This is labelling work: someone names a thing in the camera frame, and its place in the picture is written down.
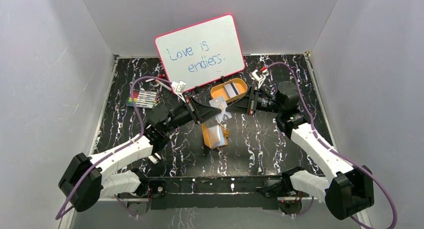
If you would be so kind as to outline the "orange leather card holder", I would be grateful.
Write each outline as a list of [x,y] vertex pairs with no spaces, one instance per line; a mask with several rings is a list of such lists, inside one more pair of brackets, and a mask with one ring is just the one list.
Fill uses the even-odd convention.
[[207,127],[204,123],[201,125],[203,142],[210,149],[225,147],[229,144],[228,137],[230,133],[222,125]]

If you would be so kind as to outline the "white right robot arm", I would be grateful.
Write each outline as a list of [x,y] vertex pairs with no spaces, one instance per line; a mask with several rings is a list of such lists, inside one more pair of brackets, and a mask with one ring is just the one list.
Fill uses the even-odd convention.
[[334,149],[313,129],[310,118],[298,109],[303,97],[296,84],[283,81],[270,98],[262,90],[250,87],[240,99],[232,102],[226,111],[254,115],[256,111],[276,113],[277,128],[293,143],[301,147],[323,172],[323,176],[309,173],[297,166],[281,174],[281,181],[260,189],[295,196],[303,192],[325,202],[330,213],[344,220],[374,205],[374,185],[371,171],[350,165],[334,154]]

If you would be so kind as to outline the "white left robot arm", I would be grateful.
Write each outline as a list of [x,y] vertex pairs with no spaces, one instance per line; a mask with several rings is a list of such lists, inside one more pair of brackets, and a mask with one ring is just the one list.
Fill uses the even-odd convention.
[[144,158],[157,164],[162,159],[159,151],[170,141],[170,132],[190,122],[204,123],[221,112],[191,96],[172,110],[165,105],[154,107],[143,124],[143,132],[134,138],[102,153],[90,156],[79,153],[72,158],[58,183],[66,203],[83,212],[100,198],[122,193],[144,197],[150,191],[145,174],[137,168],[118,171]]

